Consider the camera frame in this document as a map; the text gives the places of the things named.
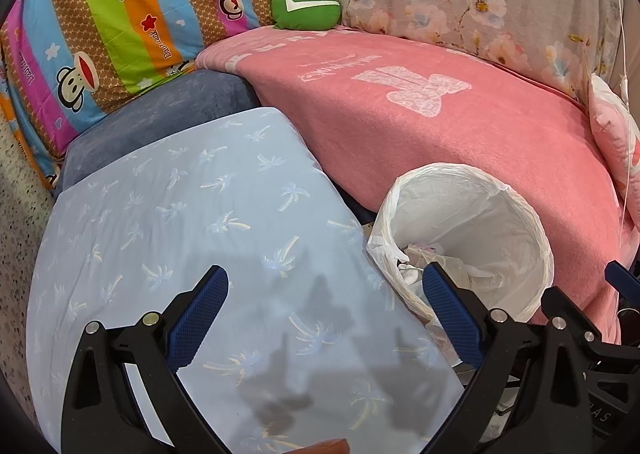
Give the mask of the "person's left hand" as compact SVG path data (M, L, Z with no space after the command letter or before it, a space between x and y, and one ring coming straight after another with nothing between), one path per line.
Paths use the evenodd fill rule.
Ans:
M349 454L350 447L345 439L326 440L306 448L288 452L288 454Z

